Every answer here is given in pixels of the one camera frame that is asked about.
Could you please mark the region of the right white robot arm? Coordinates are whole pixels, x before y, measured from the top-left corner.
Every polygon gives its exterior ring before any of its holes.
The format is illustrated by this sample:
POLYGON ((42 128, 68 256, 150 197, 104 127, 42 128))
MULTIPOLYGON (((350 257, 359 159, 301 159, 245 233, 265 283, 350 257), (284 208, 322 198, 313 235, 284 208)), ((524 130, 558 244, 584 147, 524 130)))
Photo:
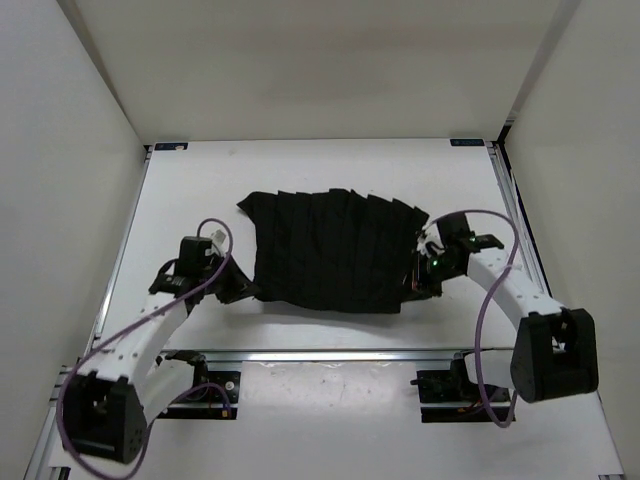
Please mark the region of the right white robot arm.
POLYGON ((464 212, 422 228, 409 276, 418 297, 439 296, 443 284, 465 276, 485 292, 474 346, 460 354, 449 387, 470 400, 488 386, 509 389, 527 403, 589 394, 599 386, 595 322, 584 309, 570 309, 543 292, 515 263, 515 247, 492 234, 471 230, 464 212), (482 347, 485 315, 496 304, 515 331, 508 350, 482 347))

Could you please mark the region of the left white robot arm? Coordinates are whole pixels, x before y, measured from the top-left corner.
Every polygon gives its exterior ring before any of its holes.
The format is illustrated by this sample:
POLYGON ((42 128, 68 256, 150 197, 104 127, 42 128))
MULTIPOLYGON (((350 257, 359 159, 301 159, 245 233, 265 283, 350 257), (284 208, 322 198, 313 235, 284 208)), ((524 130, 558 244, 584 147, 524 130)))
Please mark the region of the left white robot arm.
POLYGON ((229 402, 223 385, 211 384, 205 355, 172 349, 169 340, 205 297, 231 304, 257 294, 232 245, 221 230, 183 238, 177 258, 149 287, 139 318, 79 362, 59 396, 66 450, 129 464, 171 404, 208 397, 229 402))

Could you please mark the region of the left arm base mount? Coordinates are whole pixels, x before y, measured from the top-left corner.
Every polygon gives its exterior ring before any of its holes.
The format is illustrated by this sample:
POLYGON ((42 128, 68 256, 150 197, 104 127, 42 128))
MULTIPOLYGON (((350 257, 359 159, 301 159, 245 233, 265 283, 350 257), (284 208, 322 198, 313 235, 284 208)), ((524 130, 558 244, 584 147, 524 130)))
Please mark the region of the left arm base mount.
POLYGON ((193 350, 158 355, 143 389, 145 415, 156 419, 235 420, 241 385, 239 370, 211 370, 193 350))

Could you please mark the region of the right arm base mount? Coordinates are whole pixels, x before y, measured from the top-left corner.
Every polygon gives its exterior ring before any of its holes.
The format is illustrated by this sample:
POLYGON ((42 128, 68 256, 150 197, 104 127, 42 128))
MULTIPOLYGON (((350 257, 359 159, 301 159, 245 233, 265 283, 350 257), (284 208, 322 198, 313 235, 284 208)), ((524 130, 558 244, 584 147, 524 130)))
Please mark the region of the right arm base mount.
POLYGON ((417 370, 410 385, 417 388, 423 424, 492 423, 462 359, 445 370, 417 370))

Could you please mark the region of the black pleated skirt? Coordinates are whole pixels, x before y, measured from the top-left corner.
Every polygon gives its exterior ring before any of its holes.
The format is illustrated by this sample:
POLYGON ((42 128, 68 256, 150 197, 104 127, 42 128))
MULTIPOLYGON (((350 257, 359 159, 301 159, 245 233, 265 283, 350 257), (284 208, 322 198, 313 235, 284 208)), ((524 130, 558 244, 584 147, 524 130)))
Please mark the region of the black pleated skirt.
POLYGON ((258 300, 352 314, 397 314, 410 300, 422 209, 345 189, 255 191, 238 207, 255 228, 258 300))

